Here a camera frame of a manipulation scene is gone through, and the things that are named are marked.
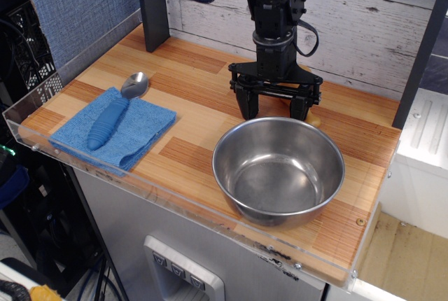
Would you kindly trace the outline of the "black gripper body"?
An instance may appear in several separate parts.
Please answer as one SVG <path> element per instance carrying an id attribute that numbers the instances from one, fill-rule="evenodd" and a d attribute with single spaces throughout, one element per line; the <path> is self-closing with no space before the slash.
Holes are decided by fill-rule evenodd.
<path id="1" fill-rule="evenodd" d="M 275 86 L 270 84 L 276 67 L 294 64 L 298 47 L 295 36 L 282 38 L 263 38 L 255 36 L 256 61 L 232 63 L 230 87 L 235 93 L 237 85 L 253 90 L 258 96 L 276 97 Z"/>

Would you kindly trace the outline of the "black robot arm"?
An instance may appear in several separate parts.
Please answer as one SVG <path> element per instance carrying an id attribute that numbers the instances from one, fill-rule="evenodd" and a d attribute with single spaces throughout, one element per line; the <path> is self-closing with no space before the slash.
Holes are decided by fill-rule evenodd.
<path id="1" fill-rule="evenodd" d="M 297 63 L 303 53 L 297 45 L 297 28 L 315 32 L 301 20 L 307 11 L 305 1 L 247 0 L 255 23 L 256 60 L 229 66 L 230 86 L 244 119 L 257 116 L 259 95 L 288 100 L 290 116 L 298 120 L 305 120 L 309 109 L 319 104 L 323 79 Z"/>

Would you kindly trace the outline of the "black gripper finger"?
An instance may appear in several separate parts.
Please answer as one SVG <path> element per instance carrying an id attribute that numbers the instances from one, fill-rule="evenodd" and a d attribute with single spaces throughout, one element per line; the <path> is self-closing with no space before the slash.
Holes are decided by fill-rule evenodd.
<path id="1" fill-rule="evenodd" d="M 235 88 L 237 103 L 245 120 L 254 119 L 259 111 L 258 94 L 240 85 Z"/>
<path id="2" fill-rule="evenodd" d="M 290 117 L 305 121 L 312 103 L 307 97 L 295 96 L 290 101 Z"/>

